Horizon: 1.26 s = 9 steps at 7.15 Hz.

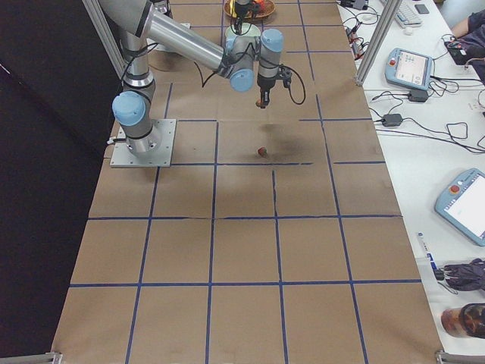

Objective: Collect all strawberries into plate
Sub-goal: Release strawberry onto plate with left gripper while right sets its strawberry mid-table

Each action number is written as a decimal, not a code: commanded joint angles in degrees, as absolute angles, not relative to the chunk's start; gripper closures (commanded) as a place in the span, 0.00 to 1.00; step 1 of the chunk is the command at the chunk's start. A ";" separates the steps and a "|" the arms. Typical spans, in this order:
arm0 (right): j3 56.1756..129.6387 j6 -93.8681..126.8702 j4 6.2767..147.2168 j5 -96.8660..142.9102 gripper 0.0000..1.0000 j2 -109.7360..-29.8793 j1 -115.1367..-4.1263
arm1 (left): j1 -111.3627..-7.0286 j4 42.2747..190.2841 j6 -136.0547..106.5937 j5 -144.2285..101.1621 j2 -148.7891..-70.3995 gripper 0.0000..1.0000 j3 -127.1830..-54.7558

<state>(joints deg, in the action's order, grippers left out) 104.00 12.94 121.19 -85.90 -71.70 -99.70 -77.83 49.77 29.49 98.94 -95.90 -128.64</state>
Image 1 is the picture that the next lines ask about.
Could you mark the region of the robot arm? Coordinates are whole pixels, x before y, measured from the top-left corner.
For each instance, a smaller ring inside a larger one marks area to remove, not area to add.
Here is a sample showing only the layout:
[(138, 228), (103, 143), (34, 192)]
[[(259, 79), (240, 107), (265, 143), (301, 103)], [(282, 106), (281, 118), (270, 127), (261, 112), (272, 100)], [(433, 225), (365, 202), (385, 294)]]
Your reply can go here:
[(233, 31), (236, 35), (242, 33), (243, 22), (246, 15), (252, 8), (251, 0), (235, 0), (233, 4), (233, 10), (235, 11), (236, 20), (234, 23)]
[(213, 43), (173, 19), (168, 1), (102, 1), (104, 13), (120, 32), (120, 51), (124, 58), (121, 75), (122, 93), (113, 104), (114, 116), (128, 137), (127, 147), (134, 155), (154, 149), (160, 136), (148, 121), (155, 92), (149, 50), (160, 46), (166, 53), (167, 68), (183, 57), (205, 66), (213, 74), (227, 78), (237, 92), (258, 85), (259, 108), (270, 102), (270, 91), (278, 80), (290, 87), (292, 71), (280, 62), (283, 34), (269, 29), (251, 36), (243, 30), (244, 18), (258, 8), (254, 1), (237, 1), (235, 34), (225, 46)]

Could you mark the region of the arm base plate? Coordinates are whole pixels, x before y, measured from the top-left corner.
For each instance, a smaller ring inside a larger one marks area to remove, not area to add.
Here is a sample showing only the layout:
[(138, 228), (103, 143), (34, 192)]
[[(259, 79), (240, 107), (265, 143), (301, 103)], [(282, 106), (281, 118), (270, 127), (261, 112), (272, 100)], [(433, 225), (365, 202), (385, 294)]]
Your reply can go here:
[(177, 121), (151, 119), (151, 133), (142, 139), (128, 138), (122, 127), (112, 137), (113, 150), (110, 166), (113, 168), (169, 168), (174, 148)]

